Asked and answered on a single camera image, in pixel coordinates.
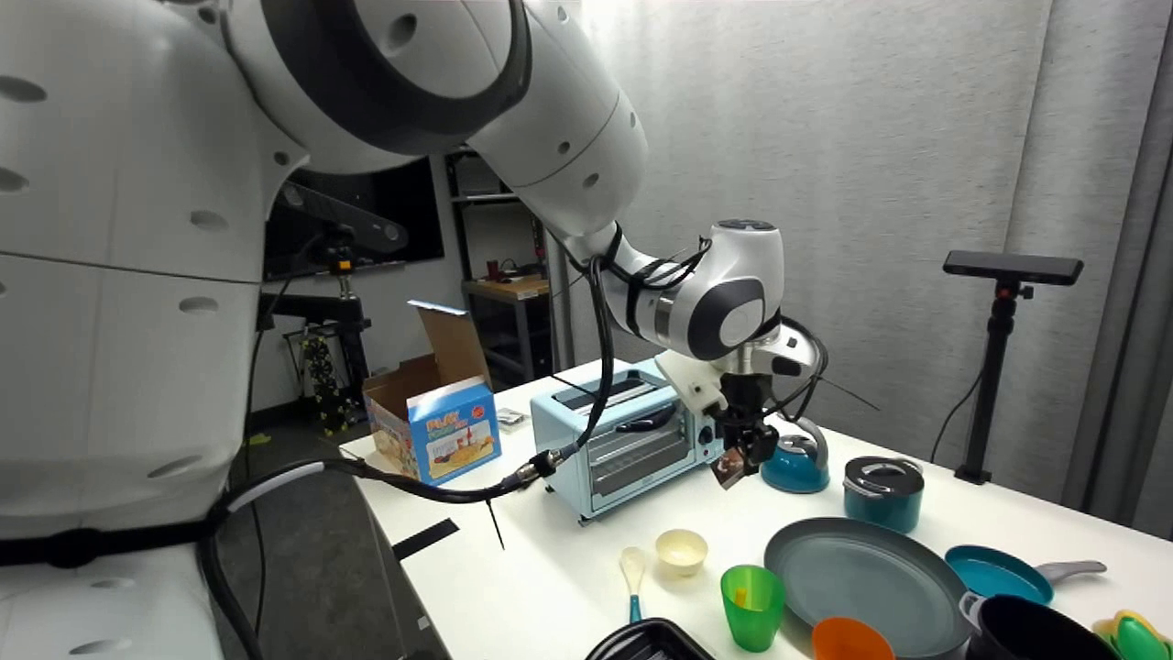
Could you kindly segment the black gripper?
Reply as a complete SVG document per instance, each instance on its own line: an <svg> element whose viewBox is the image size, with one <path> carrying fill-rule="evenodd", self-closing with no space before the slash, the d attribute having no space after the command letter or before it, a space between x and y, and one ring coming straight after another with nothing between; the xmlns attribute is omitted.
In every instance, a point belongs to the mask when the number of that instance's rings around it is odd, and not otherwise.
<svg viewBox="0 0 1173 660"><path fill-rule="evenodd" d="M725 414L724 441L741 450L748 467L760 467L779 447L779 430L765 423L765 379L761 375L725 375Z"/></svg>

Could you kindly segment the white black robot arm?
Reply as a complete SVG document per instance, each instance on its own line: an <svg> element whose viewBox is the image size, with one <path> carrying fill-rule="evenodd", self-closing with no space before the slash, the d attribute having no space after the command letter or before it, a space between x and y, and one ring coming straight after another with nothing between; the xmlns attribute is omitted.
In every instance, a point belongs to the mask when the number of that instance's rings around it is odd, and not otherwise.
<svg viewBox="0 0 1173 660"><path fill-rule="evenodd" d="M644 131L560 0L0 0L0 534L206 513L287 181L455 145L623 331L724 359L779 320L779 227L628 242Z"/></svg>

